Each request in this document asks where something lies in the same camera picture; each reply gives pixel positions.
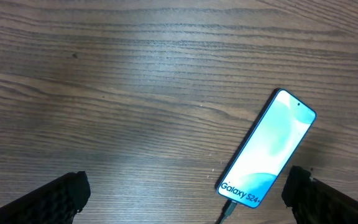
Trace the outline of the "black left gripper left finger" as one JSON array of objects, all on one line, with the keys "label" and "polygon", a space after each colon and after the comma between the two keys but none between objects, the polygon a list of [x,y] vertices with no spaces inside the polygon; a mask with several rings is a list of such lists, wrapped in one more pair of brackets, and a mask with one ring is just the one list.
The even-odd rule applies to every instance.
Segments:
[{"label": "black left gripper left finger", "polygon": [[72,224],[91,196],[86,172],[69,172],[0,208],[0,224]]}]

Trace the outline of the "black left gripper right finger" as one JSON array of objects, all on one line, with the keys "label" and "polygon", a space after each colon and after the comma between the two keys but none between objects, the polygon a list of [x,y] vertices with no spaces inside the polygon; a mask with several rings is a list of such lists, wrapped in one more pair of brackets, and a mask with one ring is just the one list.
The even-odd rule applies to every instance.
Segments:
[{"label": "black left gripper right finger", "polygon": [[358,224],[358,201],[292,166],[282,191],[297,224]]}]

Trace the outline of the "Galaxy smartphone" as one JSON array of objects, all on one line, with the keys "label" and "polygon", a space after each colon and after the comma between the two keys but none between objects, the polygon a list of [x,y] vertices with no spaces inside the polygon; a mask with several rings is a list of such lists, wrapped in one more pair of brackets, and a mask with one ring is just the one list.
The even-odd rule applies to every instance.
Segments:
[{"label": "Galaxy smartphone", "polygon": [[217,193],[257,208],[315,119],[316,112],[289,91],[274,90],[219,179]]}]

